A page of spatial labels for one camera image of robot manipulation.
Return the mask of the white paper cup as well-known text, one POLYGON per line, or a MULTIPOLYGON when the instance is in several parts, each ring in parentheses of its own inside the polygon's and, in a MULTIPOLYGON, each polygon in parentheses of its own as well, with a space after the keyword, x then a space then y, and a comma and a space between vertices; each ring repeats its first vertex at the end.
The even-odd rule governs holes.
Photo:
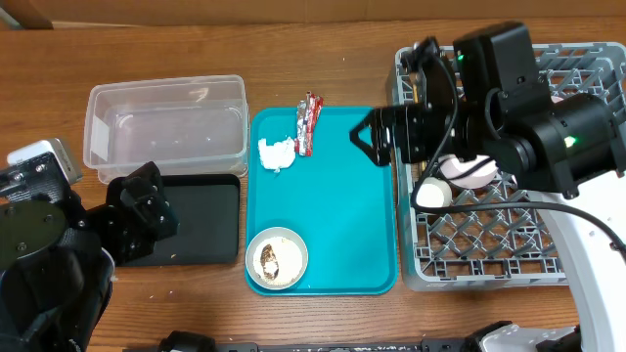
POLYGON ((422 207, 446 207, 452 202, 452 190, 447 182, 434 177, 425 178, 418 189, 416 203, 422 207))

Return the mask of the pink bowl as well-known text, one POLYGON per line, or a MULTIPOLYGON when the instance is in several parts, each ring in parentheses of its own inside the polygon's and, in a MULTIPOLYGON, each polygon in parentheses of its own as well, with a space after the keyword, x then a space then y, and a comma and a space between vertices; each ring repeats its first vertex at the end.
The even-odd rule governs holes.
POLYGON ((496 161, 487 155, 478 155, 471 161, 460 161, 448 154, 439 159, 439 165, 442 178, 462 189, 485 187, 499 171, 496 161))

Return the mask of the red silver snack wrapper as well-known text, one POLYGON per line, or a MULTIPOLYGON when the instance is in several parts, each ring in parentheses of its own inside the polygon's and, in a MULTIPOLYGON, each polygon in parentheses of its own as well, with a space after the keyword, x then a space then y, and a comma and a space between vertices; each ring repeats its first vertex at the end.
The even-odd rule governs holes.
POLYGON ((301 156, 312 155, 313 134, 323 105, 323 98, 312 92, 297 105, 295 151, 301 156))

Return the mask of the white napkin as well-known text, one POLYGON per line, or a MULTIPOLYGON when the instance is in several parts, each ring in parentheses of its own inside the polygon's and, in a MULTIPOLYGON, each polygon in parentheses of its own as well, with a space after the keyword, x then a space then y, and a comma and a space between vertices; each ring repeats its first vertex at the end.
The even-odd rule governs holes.
POLYGON ((289 168, 295 160, 295 142, 291 137, 273 145, 268 145, 266 139, 260 139, 258 151, 261 165, 275 173, 289 168))

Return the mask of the wooden chopstick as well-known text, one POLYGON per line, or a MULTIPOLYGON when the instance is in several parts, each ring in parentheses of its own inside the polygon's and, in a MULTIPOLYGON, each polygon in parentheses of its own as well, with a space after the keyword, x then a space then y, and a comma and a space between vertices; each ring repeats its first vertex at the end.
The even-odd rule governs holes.
POLYGON ((412 81, 412 97, 413 97, 413 101, 414 103, 419 103, 420 102, 420 95, 419 95, 419 88, 417 85, 417 82, 412 81))

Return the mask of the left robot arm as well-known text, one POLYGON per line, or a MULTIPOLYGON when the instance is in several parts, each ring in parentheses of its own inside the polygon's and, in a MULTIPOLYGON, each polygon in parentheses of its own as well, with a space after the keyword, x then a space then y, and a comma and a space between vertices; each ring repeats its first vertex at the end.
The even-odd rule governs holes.
MULTIPOLYGON (((280 175, 254 166, 247 222, 236 245, 268 228, 298 233, 307 268, 296 296, 376 295, 398 277, 393 177, 349 139, 364 107, 324 109, 315 152, 280 175)), ((72 189, 68 148, 50 139, 26 148, 1 173, 1 347, 5 351, 82 351, 112 295, 114 269, 155 251, 209 254, 219 215, 239 219, 233 174, 163 175, 148 162, 111 181, 102 205, 86 209, 72 189)))

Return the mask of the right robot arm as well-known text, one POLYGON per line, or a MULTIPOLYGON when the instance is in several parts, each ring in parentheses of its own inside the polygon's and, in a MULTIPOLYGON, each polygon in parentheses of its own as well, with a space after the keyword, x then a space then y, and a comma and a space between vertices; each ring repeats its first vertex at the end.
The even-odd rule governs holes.
POLYGON ((419 79, 412 104, 374 110, 370 159, 392 151, 431 175, 441 156, 478 156, 535 194, 579 323, 559 332, 498 322, 459 340, 459 351, 621 351, 625 347, 625 121, 602 98, 556 101, 528 28, 503 22, 455 40, 447 57, 427 37, 401 59, 419 79))

